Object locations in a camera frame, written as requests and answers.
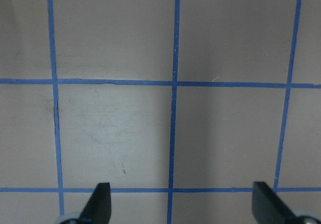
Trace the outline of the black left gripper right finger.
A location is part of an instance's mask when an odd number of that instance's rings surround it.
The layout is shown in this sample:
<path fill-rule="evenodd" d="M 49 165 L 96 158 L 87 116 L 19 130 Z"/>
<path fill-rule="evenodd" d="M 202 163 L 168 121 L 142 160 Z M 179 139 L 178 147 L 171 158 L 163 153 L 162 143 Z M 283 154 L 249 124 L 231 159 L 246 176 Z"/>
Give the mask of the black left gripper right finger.
<path fill-rule="evenodd" d="M 296 215 L 263 181 L 252 186 L 252 214 L 259 224 L 290 223 Z"/>

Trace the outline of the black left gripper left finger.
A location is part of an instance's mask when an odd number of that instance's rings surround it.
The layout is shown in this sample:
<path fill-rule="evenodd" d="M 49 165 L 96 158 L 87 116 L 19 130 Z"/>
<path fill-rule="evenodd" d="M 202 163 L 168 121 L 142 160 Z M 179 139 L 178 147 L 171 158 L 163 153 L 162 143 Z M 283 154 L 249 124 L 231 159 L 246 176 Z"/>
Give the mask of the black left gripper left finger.
<path fill-rule="evenodd" d="M 98 183 L 80 213 L 80 223 L 108 224 L 111 219 L 110 183 Z"/>

